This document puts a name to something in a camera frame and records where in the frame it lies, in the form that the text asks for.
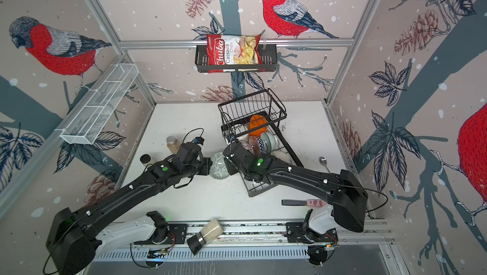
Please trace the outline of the cream ceramic bowl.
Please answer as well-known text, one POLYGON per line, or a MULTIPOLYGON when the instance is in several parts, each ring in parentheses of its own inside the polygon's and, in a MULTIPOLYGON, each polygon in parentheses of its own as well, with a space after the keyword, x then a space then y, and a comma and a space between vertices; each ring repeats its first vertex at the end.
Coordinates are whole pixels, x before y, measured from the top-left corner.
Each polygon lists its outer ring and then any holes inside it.
POLYGON ((283 152, 283 151, 277 150, 277 151, 271 152, 271 154, 274 157, 276 157, 276 158, 278 158, 278 159, 280 159, 280 160, 282 160, 282 161, 284 161, 286 163, 291 163, 292 162, 292 159, 290 158, 290 156, 287 153, 283 152))

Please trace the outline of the light green ceramic bowl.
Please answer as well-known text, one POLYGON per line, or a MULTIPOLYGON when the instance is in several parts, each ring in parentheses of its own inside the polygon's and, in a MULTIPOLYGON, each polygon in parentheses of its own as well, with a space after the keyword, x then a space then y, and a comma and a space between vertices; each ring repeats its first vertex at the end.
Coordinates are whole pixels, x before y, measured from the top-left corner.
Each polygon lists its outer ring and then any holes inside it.
POLYGON ((280 140, 278 136, 270 132, 263 132, 260 138, 264 143, 266 153, 271 153, 279 149, 280 140))

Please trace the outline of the orange plastic bowl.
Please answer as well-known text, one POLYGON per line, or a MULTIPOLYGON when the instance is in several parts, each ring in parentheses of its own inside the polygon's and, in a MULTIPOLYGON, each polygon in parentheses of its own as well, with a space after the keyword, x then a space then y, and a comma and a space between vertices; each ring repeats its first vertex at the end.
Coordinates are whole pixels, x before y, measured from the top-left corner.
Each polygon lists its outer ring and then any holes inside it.
POLYGON ((260 137, 268 129, 268 121, 265 116, 253 115, 249 121, 249 128, 251 136, 260 137))

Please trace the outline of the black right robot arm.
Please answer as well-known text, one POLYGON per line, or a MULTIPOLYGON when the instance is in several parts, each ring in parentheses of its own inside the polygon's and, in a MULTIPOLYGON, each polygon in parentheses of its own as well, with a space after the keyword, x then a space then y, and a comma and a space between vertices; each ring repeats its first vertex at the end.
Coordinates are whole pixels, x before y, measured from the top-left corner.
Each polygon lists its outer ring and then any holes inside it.
POLYGON ((350 171, 312 171, 266 153, 255 156, 240 143, 229 144, 223 155, 247 180, 287 186, 326 201, 305 221, 309 230, 318 234, 337 227, 355 233, 364 231, 369 196, 350 171))

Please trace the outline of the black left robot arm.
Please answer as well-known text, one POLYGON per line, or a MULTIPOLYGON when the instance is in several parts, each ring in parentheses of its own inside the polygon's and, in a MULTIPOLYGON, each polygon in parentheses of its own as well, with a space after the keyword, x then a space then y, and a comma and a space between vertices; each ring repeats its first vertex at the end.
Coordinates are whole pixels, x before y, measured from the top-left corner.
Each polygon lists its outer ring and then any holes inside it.
POLYGON ((98 235, 112 222, 143 201, 184 179, 206 176, 212 161, 196 143, 184 143, 177 154, 146 166, 134 181, 82 209, 65 208, 53 218, 46 241, 49 260, 58 274, 77 274, 88 266, 103 242, 98 235))

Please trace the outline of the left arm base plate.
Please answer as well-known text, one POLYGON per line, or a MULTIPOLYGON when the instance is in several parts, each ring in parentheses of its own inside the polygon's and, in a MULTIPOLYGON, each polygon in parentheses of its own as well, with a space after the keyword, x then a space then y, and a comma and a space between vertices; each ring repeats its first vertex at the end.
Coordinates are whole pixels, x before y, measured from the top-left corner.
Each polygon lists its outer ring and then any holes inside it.
POLYGON ((155 233, 145 241, 135 242, 136 245, 183 245, 186 241, 188 224, 169 223, 166 227, 157 228, 155 233))

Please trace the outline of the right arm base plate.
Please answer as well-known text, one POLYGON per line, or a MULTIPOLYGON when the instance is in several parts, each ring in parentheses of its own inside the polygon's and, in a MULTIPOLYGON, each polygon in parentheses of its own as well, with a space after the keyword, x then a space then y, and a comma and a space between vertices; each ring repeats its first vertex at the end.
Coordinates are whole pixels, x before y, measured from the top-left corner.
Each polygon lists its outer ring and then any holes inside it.
POLYGON ((303 222, 287 222, 285 224, 285 234, 289 243, 304 243, 310 245, 314 243, 337 243, 337 231, 330 229, 326 233, 320 234, 309 229, 303 222))

